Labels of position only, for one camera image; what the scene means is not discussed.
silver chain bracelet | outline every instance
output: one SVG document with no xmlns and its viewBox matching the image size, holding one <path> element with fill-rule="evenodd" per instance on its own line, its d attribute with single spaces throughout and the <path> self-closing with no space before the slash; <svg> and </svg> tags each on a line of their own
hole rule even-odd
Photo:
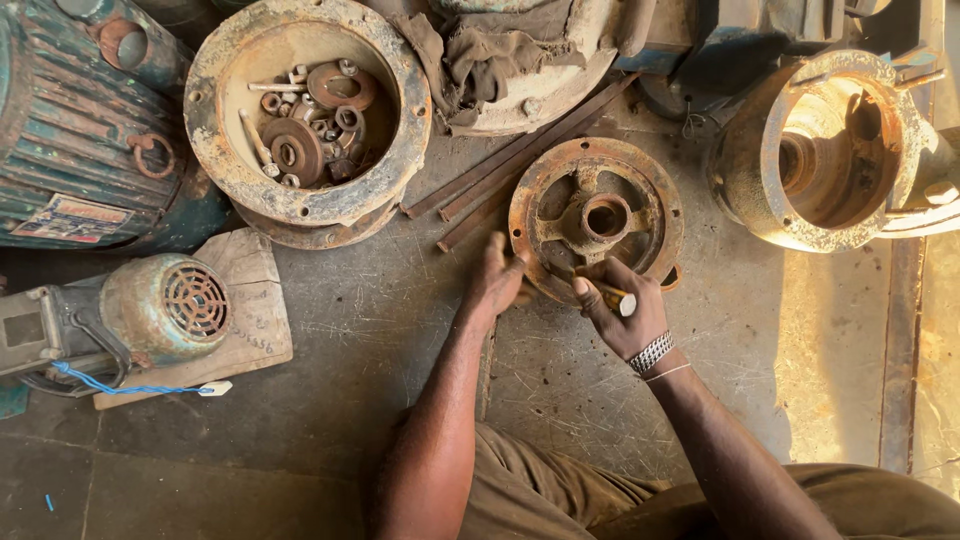
<svg viewBox="0 0 960 540">
<path fill-rule="evenodd" d="M 666 356 L 677 344 L 673 341 L 673 335 L 666 331 L 662 336 L 654 339 L 646 349 L 640 351 L 636 356 L 627 360 L 627 365 L 634 371 L 643 375 L 645 371 L 654 367 L 654 364 Z"/>
</svg>

wooden block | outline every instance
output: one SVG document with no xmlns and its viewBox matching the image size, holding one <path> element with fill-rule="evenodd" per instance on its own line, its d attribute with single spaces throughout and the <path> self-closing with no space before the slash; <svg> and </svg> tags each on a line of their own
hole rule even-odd
<svg viewBox="0 0 960 540">
<path fill-rule="evenodd" d="M 123 386 L 195 386 L 293 357 L 290 321 L 270 241 L 252 229 L 241 229 L 210 238 L 194 257 L 209 264 L 227 285 L 233 320 L 224 344 L 199 360 L 131 374 Z M 93 404 L 102 410 L 156 395 L 97 394 Z"/>
</svg>

screwdriver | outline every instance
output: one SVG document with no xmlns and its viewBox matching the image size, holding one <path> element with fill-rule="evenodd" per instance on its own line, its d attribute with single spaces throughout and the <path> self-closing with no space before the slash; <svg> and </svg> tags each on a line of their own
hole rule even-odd
<svg viewBox="0 0 960 540">
<path fill-rule="evenodd" d="M 547 269 L 554 276 L 570 284 L 573 284 L 573 278 L 587 278 L 587 276 L 577 274 L 576 270 L 570 268 L 569 265 L 553 259 L 548 261 Z M 591 278 L 587 279 L 600 291 L 600 296 L 603 297 L 604 303 L 606 303 L 607 307 L 614 313 L 621 317 L 629 317 L 634 314 L 634 311 L 636 311 L 636 296 L 634 296 L 634 293 L 620 290 L 612 285 Z"/>
</svg>

rusty motor end cover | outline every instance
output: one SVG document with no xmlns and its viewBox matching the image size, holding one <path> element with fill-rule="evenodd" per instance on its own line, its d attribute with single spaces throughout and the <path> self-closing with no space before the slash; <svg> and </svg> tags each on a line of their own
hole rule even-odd
<svg viewBox="0 0 960 540">
<path fill-rule="evenodd" d="M 659 163 L 635 146 L 603 137 L 557 145 L 523 174 L 510 204 L 515 253 L 537 260 L 527 278 L 547 296 L 577 305 L 569 283 L 547 266 L 616 257 L 663 282 L 684 237 L 680 196 Z"/>
<path fill-rule="evenodd" d="M 906 201 L 936 137 L 897 72 L 841 50 L 785 65 L 746 98 L 708 164 L 714 201 L 751 233 L 831 253 L 860 246 Z"/>
<path fill-rule="evenodd" d="M 351 55 L 392 101 L 392 142 L 360 177 L 321 189 L 294 189 L 266 177 L 237 110 L 260 115 L 262 93 L 248 83 L 272 79 L 298 64 L 317 66 Z M 432 114 L 429 87 L 410 44 L 380 14 L 351 0 L 261 0 L 217 29 L 198 52 L 183 113 L 190 143 L 213 181 L 234 202 L 269 220 L 299 228 L 352 224 L 402 192 L 423 165 Z"/>
</svg>

person's hand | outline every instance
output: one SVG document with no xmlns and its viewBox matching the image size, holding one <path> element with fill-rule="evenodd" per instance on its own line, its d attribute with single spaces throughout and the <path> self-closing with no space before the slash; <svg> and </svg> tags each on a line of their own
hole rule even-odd
<svg viewBox="0 0 960 540">
<path fill-rule="evenodd" d="M 464 307 L 475 309 L 491 321 L 514 302 L 523 282 L 523 271 L 531 258 L 529 253 L 519 253 L 508 262 L 503 255 L 506 246 L 506 234 L 497 232 L 491 235 L 480 267 L 464 297 Z"/>
<path fill-rule="evenodd" d="M 600 337 L 624 360 L 646 349 L 647 345 L 667 331 L 660 284 L 656 280 L 637 275 L 616 258 L 605 258 L 591 266 L 580 266 L 577 275 L 573 279 L 573 292 L 583 306 L 583 314 L 593 321 Z M 615 315 L 593 283 L 579 276 L 634 293 L 636 311 L 629 317 Z"/>
</svg>

